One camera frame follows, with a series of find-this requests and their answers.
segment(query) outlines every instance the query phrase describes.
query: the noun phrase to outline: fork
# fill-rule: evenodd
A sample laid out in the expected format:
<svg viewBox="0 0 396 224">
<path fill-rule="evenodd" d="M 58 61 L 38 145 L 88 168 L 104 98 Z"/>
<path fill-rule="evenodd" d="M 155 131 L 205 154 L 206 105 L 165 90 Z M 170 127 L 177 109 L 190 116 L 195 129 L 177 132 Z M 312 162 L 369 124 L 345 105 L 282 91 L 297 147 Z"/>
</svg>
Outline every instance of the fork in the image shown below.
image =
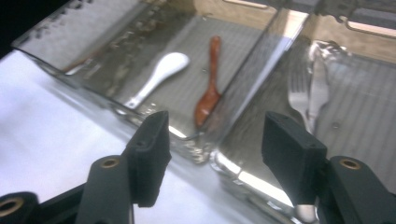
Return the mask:
<svg viewBox="0 0 396 224">
<path fill-rule="evenodd" d="M 308 75 L 304 70 L 294 70 L 294 72 L 289 74 L 288 98 L 291 108 L 299 112 L 303 118 L 306 131 L 312 133 L 307 115 L 309 107 Z"/>
</svg>

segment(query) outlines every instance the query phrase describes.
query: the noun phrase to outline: white surface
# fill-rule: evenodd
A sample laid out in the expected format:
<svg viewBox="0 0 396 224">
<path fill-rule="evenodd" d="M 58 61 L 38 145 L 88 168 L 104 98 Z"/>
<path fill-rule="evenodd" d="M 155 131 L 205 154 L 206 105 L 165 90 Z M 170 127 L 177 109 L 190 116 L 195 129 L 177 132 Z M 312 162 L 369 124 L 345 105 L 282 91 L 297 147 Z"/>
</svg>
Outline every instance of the white surface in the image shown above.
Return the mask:
<svg viewBox="0 0 396 224">
<path fill-rule="evenodd" d="M 133 134 L 18 52 L 0 61 L 0 127 L 0 195 L 28 190 L 40 202 L 85 182 L 91 164 L 120 154 Z M 219 187 L 208 164 L 175 153 L 156 204 L 136 207 L 134 216 L 135 223 L 266 223 Z"/>
</svg>

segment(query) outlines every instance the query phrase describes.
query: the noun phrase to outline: metal tray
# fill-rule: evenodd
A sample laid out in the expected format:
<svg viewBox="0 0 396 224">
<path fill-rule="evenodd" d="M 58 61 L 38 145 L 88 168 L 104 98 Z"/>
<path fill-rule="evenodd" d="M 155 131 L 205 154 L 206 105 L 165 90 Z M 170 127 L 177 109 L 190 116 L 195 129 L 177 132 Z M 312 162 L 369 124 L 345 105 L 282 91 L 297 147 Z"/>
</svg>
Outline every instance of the metal tray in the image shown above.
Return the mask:
<svg viewBox="0 0 396 224">
<path fill-rule="evenodd" d="M 285 3 L 240 3 L 71 1 L 13 45 L 75 91 L 134 125 L 151 113 L 168 110 L 174 148 L 188 151 L 195 161 L 202 162 L 208 153 L 199 138 L 207 124 L 197 129 L 193 111 L 207 88 L 210 37 L 222 39 L 218 89 L 224 97 L 230 95 L 230 86 L 237 88 L 232 83 L 238 78 L 250 78 L 247 85 L 254 85 L 258 74 L 244 74 L 240 67 L 260 63 L 270 71 L 290 41 L 283 39 L 287 10 L 280 7 Z M 273 57 L 275 47 L 278 55 Z M 248 55 L 263 49 L 266 52 L 259 62 L 249 59 Z M 137 109 L 125 107 L 161 57 L 172 51 L 188 55 L 189 66 L 165 80 Z M 237 108 L 240 103 L 234 101 L 232 106 Z"/>
<path fill-rule="evenodd" d="M 278 222 L 296 220 L 288 196 L 262 162 L 262 131 L 266 111 L 292 117 L 304 127 L 288 102 L 288 76 L 307 72 L 309 50 L 319 45 L 330 101 L 319 114 L 314 136 L 328 147 L 328 158 L 344 155 L 361 160 L 389 191 L 396 192 L 396 39 L 372 31 L 350 29 L 334 16 L 319 13 L 304 21 L 288 52 L 261 82 L 231 130 L 220 143 L 213 143 L 212 165 L 226 189 Z"/>
</svg>

